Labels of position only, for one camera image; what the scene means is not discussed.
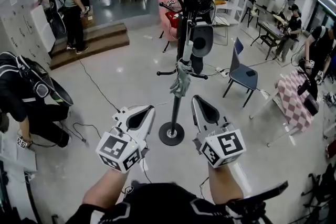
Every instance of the power strip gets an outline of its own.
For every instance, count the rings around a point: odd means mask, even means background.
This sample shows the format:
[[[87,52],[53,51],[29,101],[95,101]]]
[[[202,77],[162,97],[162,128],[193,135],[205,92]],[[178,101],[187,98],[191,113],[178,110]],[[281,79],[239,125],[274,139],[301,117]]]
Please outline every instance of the power strip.
[[[224,72],[223,68],[217,67],[216,71],[219,72],[219,74],[223,77],[226,78],[229,75],[229,72]]]

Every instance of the pink checkered tablecloth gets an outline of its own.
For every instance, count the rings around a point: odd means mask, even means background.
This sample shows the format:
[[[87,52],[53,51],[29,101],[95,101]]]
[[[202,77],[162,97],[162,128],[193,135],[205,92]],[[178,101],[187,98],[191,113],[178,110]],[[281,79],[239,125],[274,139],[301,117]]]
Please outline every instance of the pink checkered tablecloth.
[[[306,91],[301,96],[297,94],[298,86],[302,85],[307,79],[305,74],[298,73],[299,70],[302,71],[301,68],[297,68],[280,79],[278,82],[278,90],[286,120],[289,124],[304,132],[311,125],[314,117],[303,105],[309,92]]]

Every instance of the cardboard box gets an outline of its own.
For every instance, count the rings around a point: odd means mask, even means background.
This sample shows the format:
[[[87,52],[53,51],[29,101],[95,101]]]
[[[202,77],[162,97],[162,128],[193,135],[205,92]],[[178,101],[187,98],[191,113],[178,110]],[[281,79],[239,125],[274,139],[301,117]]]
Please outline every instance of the cardboard box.
[[[94,16],[93,16],[93,6],[91,6],[91,9],[89,13],[81,19],[83,28],[87,29],[95,25]]]

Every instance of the stair step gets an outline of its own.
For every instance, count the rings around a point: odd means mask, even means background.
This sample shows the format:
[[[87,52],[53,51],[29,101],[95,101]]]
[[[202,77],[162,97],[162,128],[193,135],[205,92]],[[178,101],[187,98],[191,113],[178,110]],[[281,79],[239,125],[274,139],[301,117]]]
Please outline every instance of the stair step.
[[[127,46],[129,44],[130,40],[127,34],[121,34],[117,36],[108,37],[102,40],[93,41],[90,43],[90,48],[80,55],[77,55],[75,51],[72,50],[72,51],[64,51],[63,53],[54,56],[51,60],[50,68],[51,70],[54,70],[56,68],[65,66],[69,63],[83,59],[85,57],[99,54],[107,50]]]
[[[125,24],[117,24],[117,25],[112,25],[108,26],[105,28],[101,28],[89,33],[84,33],[84,41],[89,44],[94,41],[102,40],[104,38],[108,37],[113,37],[117,36],[120,34],[124,34],[127,32]],[[57,56],[59,54],[62,54],[67,50],[67,42],[63,42],[60,45],[56,45],[52,52],[51,52],[51,57]]]

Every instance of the blue chair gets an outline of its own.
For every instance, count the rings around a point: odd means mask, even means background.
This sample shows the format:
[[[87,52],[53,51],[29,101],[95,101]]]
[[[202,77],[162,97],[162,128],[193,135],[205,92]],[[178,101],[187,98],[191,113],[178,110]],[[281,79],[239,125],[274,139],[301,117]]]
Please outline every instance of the blue chair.
[[[250,95],[248,96],[247,100],[245,101],[245,104],[243,105],[243,108],[246,106],[248,100],[250,100],[253,92],[257,89],[257,83],[258,83],[258,73],[240,63],[238,55],[242,52],[244,49],[243,44],[240,42],[240,40],[237,38],[235,42],[235,46],[233,49],[233,55],[232,55],[232,63],[230,67],[230,80],[229,80],[229,87],[226,89],[226,92],[223,95],[223,98],[231,88],[232,84],[235,82],[237,84],[240,84],[247,88],[247,92],[251,91]]]

